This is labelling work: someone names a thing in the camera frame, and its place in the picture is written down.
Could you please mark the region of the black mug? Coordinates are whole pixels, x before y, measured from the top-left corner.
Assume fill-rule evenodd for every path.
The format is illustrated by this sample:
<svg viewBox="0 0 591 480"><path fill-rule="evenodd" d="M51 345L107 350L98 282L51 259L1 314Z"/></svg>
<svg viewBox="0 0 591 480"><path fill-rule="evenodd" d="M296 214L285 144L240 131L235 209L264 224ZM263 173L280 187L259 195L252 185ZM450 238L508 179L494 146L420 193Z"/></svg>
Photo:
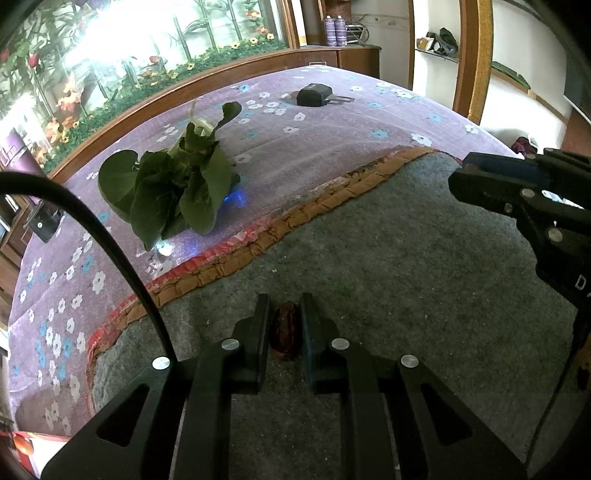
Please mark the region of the black mug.
<svg viewBox="0 0 591 480"><path fill-rule="evenodd" d="M38 204L27 217L26 225L44 243L48 243L56 233L62 212L45 204Z"/></svg>

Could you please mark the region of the purple spray can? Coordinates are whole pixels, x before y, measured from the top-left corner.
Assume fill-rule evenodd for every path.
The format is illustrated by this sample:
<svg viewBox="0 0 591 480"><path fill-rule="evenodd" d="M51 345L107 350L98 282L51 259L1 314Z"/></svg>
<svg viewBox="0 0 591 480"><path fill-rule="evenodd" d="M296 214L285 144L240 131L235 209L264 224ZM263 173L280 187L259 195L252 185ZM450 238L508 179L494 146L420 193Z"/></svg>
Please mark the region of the purple spray can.
<svg viewBox="0 0 591 480"><path fill-rule="evenodd" d="M346 29L346 20L341 15L335 17L335 40L339 47L348 45L348 30Z"/></svg>
<svg viewBox="0 0 591 480"><path fill-rule="evenodd" d="M327 15L324 19L325 44L331 47L338 45L337 33L335 33L335 19Z"/></svg>

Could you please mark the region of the purple floral tablecloth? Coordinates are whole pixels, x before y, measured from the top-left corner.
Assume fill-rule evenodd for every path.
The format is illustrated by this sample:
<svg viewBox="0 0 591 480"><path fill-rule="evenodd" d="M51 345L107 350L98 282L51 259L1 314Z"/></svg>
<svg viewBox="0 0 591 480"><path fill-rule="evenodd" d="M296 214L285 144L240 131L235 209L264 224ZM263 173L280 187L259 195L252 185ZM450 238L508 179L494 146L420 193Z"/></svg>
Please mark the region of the purple floral tablecloth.
<svg viewBox="0 0 591 480"><path fill-rule="evenodd" d="M298 106L311 83L354 102ZM187 230L147 251L129 224L103 200L98 172L121 150L170 148L187 123L216 125L223 104L242 113L216 138L238 185L223 201L211 233ZM67 182L117 241L159 299L204 281L204 265L249 243L276 210L329 180L389 153L433 148L462 158L472 151L506 155L484 128L401 86L328 66L304 66L224 87L144 122L94 157ZM132 293L104 251L65 217L48 243L32 237L21 263L9 319L9 400L19 429L70 436L90 416L86 369L99 329L124 315Z"/></svg>

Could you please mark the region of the red gift box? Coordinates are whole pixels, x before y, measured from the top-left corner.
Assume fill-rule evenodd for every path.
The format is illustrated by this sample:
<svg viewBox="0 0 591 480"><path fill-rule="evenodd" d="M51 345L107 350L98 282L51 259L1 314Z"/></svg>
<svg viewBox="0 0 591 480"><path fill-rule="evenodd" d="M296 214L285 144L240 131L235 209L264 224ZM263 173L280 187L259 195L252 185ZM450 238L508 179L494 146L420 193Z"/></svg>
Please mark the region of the red gift box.
<svg viewBox="0 0 591 480"><path fill-rule="evenodd" d="M40 478L49 460L70 440L69 437L24 431L2 432L1 444L34 478Z"/></svg>

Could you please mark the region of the green leafy vegetable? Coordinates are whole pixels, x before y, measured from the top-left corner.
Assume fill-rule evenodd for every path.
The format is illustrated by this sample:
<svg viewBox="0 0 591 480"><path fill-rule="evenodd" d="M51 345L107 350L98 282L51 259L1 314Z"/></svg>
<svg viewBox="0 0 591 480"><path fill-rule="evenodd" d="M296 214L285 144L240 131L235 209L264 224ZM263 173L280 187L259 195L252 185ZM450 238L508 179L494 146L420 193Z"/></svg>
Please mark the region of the green leafy vegetable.
<svg viewBox="0 0 591 480"><path fill-rule="evenodd" d="M147 251L185 230L211 233L218 210L239 182L216 134L242 113L242 105L225 103L221 113L214 126L190 120L168 149L121 150L102 163L97 181L103 200Z"/></svg>

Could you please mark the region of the grey felt mat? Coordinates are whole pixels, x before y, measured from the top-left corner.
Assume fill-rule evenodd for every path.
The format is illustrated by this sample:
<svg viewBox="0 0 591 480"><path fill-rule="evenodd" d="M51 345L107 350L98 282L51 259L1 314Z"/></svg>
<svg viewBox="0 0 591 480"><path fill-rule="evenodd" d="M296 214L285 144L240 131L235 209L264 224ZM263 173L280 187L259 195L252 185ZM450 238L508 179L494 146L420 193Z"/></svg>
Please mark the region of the grey felt mat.
<svg viewBox="0 0 591 480"><path fill-rule="evenodd" d="M582 384L561 377L575 311L537 277L511 219L450 194L456 166L424 156L165 305L177 355L228 337L260 293L281 304L308 292L370 353L417 356L537 473L586 399Z"/></svg>

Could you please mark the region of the dark red date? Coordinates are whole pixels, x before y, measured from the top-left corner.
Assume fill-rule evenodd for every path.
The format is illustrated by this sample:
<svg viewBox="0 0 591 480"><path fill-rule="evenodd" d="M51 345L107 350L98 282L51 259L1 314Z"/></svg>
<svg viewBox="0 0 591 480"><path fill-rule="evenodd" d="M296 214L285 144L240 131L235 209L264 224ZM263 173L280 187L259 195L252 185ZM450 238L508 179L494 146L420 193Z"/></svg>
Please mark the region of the dark red date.
<svg viewBox="0 0 591 480"><path fill-rule="evenodd" d="M270 349L280 361L294 361L303 347L303 318L300 305L293 301L280 304L270 322Z"/></svg>

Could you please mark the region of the small black device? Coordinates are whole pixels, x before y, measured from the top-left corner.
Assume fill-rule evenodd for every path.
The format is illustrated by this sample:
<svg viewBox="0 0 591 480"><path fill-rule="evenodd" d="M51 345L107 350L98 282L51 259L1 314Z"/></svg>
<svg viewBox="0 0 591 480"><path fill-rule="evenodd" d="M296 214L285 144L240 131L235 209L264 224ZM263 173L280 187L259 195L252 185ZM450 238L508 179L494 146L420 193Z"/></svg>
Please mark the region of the small black device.
<svg viewBox="0 0 591 480"><path fill-rule="evenodd" d="M297 92L295 98L298 106L322 107L329 104L345 104L354 102L355 99L348 96L335 95L331 87L320 83L311 83Z"/></svg>

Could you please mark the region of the purple thermos bottle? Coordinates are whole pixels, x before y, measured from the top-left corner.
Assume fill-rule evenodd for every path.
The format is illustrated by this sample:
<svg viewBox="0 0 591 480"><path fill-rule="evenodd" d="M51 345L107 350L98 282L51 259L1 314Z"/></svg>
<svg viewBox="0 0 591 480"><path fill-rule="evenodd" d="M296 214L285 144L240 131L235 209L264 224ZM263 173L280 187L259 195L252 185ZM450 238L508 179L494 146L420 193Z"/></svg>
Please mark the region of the purple thermos bottle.
<svg viewBox="0 0 591 480"><path fill-rule="evenodd" d="M1 138L1 169L45 177L42 168L15 129Z"/></svg>

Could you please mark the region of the floral landscape screen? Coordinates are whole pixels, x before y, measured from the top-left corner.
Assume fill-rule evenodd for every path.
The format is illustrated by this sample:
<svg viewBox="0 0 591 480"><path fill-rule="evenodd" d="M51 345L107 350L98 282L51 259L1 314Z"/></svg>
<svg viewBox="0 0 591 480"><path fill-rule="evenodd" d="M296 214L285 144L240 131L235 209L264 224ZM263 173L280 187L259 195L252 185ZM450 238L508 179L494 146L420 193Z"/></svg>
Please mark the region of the floral landscape screen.
<svg viewBox="0 0 591 480"><path fill-rule="evenodd" d="M4 1L1 138L44 172L148 97L294 46L287 1Z"/></svg>

